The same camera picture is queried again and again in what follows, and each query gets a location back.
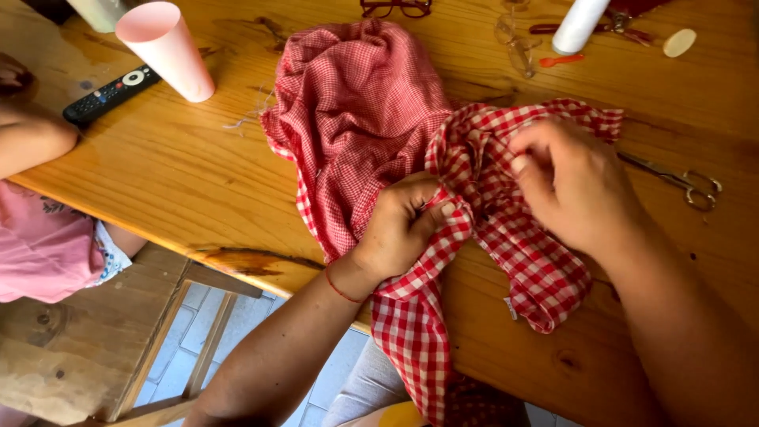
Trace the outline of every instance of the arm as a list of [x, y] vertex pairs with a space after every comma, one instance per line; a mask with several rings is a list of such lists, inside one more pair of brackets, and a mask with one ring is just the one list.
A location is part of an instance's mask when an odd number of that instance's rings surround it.
[[520, 132], [512, 168], [535, 217], [614, 282], [654, 393], [679, 425], [752, 423], [754, 331], [702, 283], [645, 212], [614, 150], [577, 128]]
[[[382, 190], [361, 242], [232, 350], [183, 426], [282, 424], [317, 379], [360, 302], [384, 279], [405, 273], [427, 247], [448, 205], [417, 210], [436, 189], [436, 177], [422, 172]], [[347, 298], [332, 289], [327, 274]]]
[[0, 179], [66, 154], [77, 132], [37, 106], [0, 102]]

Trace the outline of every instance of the black remote control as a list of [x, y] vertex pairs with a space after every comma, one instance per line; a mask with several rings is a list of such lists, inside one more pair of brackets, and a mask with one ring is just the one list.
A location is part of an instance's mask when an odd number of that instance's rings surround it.
[[141, 65], [66, 107], [63, 118], [77, 126], [87, 125], [160, 80], [158, 73]]

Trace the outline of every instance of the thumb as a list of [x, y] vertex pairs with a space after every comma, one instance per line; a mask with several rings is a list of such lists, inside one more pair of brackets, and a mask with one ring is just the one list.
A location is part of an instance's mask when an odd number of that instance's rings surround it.
[[425, 210], [422, 214], [411, 224], [411, 234], [423, 239], [425, 242], [430, 240], [432, 234], [435, 233], [438, 226], [446, 223], [446, 218], [450, 215], [456, 207], [451, 202], [437, 204], [430, 209]]
[[512, 160], [512, 171], [517, 175], [519, 188], [535, 217], [545, 223], [543, 219], [559, 206], [551, 178], [526, 154]]

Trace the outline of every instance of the gray pants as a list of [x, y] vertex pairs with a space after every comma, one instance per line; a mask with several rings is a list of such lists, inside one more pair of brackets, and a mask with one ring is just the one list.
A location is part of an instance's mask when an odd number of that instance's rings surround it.
[[370, 337], [348, 380], [329, 406], [322, 427], [336, 427], [409, 400], [398, 371]]

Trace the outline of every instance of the forearm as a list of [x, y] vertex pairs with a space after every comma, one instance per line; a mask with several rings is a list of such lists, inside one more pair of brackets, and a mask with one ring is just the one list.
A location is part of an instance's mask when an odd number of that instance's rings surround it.
[[[335, 261], [329, 277], [356, 300], [365, 299], [379, 283], [350, 256]], [[332, 289], [323, 272], [316, 276], [235, 347], [184, 426], [284, 422], [303, 400], [360, 307]]]
[[0, 179], [67, 153], [77, 132], [37, 106], [0, 103]]
[[754, 332], [658, 227], [597, 257], [625, 308], [651, 387], [682, 425], [739, 425], [759, 401]]

